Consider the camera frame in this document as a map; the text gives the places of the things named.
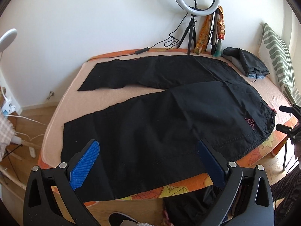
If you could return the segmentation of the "orange floral scarf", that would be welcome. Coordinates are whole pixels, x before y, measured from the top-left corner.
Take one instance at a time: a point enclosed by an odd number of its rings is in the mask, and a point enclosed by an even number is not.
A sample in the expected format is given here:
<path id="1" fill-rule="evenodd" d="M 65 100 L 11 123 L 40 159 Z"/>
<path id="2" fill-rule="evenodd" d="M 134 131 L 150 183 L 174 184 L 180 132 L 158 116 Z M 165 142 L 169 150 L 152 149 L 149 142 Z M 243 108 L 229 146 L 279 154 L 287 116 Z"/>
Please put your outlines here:
<path id="1" fill-rule="evenodd" d="M 212 15 L 206 16 L 203 25 L 201 27 L 199 38 L 194 48 L 194 53 L 197 55 L 204 54 L 206 52 L 209 35 L 211 31 L 211 19 L 212 19 Z"/>

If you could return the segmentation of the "black white shoe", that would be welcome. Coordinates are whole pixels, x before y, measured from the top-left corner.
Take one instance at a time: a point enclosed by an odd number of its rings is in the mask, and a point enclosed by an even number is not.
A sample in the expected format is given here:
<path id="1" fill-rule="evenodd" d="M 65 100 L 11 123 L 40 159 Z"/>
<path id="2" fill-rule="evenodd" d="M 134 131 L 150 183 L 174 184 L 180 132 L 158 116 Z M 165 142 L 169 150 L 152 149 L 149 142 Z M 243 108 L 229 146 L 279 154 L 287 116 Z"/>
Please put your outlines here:
<path id="1" fill-rule="evenodd" d="M 137 220 L 120 212 L 111 213 L 108 217 L 108 222 L 109 225 L 111 226 L 122 226 L 122 225 L 138 226 Z"/>

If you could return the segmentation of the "checkered cloth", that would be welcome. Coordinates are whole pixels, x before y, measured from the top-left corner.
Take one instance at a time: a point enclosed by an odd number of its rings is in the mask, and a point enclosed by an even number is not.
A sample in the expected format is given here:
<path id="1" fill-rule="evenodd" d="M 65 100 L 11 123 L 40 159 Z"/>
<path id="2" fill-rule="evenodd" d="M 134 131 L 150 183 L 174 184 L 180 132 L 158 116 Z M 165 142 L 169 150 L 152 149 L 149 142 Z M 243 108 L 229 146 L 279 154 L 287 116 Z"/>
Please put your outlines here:
<path id="1" fill-rule="evenodd" d="M 6 118 L 3 113 L 0 115 L 0 149 L 1 149 L 1 157 L 0 161 L 2 161 L 6 147 L 10 145 L 11 140 L 14 136 L 15 130 L 13 124 Z"/>

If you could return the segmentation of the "grey folded tripod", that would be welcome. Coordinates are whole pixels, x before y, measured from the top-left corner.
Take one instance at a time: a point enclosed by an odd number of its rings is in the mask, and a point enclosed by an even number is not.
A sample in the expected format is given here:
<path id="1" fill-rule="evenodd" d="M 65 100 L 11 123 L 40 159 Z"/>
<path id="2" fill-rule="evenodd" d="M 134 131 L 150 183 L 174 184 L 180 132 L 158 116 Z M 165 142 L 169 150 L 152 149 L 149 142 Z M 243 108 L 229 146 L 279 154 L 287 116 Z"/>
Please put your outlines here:
<path id="1" fill-rule="evenodd" d="M 219 20 L 219 10 L 217 9 L 214 13 L 214 22 L 213 22 L 213 29 L 211 35 L 211 55 L 215 54 L 216 45 L 217 45 L 217 32 L 218 32 L 218 20 Z"/>

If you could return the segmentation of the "white desk lamp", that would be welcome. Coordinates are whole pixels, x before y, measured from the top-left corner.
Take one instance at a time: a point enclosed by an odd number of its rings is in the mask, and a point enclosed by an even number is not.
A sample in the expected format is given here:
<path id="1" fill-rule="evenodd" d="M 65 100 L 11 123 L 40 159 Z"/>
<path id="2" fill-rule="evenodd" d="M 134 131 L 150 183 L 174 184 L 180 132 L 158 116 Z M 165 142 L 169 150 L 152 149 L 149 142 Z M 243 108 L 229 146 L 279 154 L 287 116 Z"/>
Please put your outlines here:
<path id="1" fill-rule="evenodd" d="M 10 29 L 4 33 L 0 38 L 0 53 L 1 56 L 3 52 L 12 44 L 12 42 L 17 37 L 17 30 L 15 28 Z"/>

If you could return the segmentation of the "metal door stopper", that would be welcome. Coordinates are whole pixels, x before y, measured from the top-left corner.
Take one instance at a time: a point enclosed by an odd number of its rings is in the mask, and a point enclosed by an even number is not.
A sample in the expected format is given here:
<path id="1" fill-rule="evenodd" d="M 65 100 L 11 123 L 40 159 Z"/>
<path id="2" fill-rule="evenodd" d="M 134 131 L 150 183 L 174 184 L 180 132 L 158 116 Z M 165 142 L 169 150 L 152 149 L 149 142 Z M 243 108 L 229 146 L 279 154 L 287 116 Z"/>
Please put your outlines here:
<path id="1" fill-rule="evenodd" d="M 52 96 L 54 96 L 54 92 L 53 92 L 53 91 L 50 91 L 50 92 L 49 92 L 49 95 L 48 95 L 48 97 L 47 97 L 47 100 L 49 100 Z"/>

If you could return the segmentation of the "dark folded clothes pile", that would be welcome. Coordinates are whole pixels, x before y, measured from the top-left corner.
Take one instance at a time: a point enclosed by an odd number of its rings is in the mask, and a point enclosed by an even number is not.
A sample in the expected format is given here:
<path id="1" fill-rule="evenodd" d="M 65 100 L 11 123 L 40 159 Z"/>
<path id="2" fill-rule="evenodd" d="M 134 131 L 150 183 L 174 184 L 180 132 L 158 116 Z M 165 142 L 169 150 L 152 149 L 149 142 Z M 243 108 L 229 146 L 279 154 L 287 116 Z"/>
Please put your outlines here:
<path id="1" fill-rule="evenodd" d="M 221 55 L 231 61 L 245 76 L 255 81 L 269 75 L 269 70 L 263 61 L 246 50 L 227 47 L 222 51 Z"/>

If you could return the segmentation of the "black pants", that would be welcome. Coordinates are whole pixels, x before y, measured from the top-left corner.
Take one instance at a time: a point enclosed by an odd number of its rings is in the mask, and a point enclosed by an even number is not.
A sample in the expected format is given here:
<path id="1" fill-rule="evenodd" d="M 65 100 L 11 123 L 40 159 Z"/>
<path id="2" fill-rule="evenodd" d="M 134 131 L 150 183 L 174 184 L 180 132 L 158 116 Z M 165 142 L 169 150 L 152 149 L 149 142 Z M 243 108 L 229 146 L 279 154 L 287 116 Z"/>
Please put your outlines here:
<path id="1" fill-rule="evenodd" d="M 98 63 L 81 91 L 156 88 L 67 122 L 61 161 L 90 141 L 100 154 L 76 193 L 84 202 L 122 199 L 198 174 L 205 169 L 203 141 L 237 161 L 272 133 L 276 112 L 227 63 L 201 56 L 153 56 Z"/>

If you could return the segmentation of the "black mini tripod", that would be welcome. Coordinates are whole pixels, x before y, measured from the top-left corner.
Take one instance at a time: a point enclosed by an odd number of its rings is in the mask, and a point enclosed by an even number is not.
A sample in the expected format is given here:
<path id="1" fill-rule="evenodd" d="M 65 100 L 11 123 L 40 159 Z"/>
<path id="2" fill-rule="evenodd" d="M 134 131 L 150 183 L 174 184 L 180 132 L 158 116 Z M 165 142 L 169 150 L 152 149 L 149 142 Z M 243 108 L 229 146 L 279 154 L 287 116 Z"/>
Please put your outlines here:
<path id="1" fill-rule="evenodd" d="M 188 48 L 187 48 L 187 55 L 191 55 L 192 50 L 196 47 L 196 29 L 195 29 L 195 24 L 197 22 L 196 20 L 197 16 L 196 15 L 191 15 L 190 22 L 185 29 L 185 32 L 183 36 L 180 39 L 180 42 L 178 43 L 177 48 L 180 48 L 182 45 L 184 39 L 186 38 L 187 35 L 189 35 L 188 39 Z"/>

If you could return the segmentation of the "green white patterned pillow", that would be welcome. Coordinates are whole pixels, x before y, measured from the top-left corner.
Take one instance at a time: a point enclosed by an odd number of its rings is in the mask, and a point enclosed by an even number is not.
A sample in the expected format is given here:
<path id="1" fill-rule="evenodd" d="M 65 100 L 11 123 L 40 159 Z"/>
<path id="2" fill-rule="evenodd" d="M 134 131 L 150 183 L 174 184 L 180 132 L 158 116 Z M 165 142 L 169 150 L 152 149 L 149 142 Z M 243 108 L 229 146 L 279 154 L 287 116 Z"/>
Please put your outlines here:
<path id="1" fill-rule="evenodd" d="M 269 70 L 268 77 L 288 102 L 300 106 L 300 92 L 295 83 L 291 55 L 285 42 L 267 23 L 263 24 L 259 58 Z"/>

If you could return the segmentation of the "orange knotted fabric garland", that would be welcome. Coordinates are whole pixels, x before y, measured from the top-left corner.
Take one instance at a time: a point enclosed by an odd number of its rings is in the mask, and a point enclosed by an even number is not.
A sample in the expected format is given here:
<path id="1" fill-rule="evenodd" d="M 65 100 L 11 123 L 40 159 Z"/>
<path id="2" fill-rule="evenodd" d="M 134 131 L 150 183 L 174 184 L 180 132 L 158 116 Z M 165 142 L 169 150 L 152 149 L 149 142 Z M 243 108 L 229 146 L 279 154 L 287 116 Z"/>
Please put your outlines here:
<path id="1" fill-rule="evenodd" d="M 219 13 L 219 19 L 217 21 L 217 38 L 218 42 L 216 44 L 216 49 L 214 53 L 214 57 L 220 57 L 221 56 L 221 46 L 222 46 L 222 41 L 225 38 L 225 24 L 224 24 L 224 14 L 223 14 L 223 8 L 222 6 L 218 7 L 218 13 Z"/>

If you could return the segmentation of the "white power strip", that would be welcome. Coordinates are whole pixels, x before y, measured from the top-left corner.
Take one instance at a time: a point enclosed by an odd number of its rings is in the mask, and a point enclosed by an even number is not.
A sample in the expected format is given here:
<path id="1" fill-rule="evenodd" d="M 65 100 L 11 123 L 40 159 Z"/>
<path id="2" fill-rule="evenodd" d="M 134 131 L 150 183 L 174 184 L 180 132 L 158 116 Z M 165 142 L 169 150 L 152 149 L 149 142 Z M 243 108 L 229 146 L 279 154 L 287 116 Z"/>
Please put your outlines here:
<path id="1" fill-rule="evenodd" d="M 36 151 L 33 147 L 29 147 L 30 156 L 36 158 Z"/>

